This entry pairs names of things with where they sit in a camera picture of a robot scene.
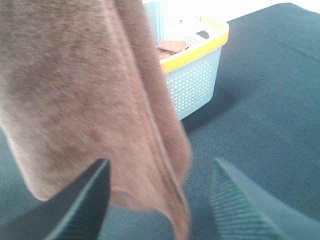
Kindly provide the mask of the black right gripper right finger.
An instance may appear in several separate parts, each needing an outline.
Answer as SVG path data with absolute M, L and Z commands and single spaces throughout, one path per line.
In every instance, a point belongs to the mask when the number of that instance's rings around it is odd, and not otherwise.
M 212 162 L 210 205 L 222 240 L 318 240 L 320 223 L 272 196 L 223 158 Z

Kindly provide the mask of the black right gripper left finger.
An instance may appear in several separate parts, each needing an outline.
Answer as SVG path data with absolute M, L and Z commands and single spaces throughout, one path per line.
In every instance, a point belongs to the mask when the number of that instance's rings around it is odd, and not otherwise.
M 98 159 L 53 198 L 0 227 L 2 240 L 95 240 L 110 198 L 110 162 Z

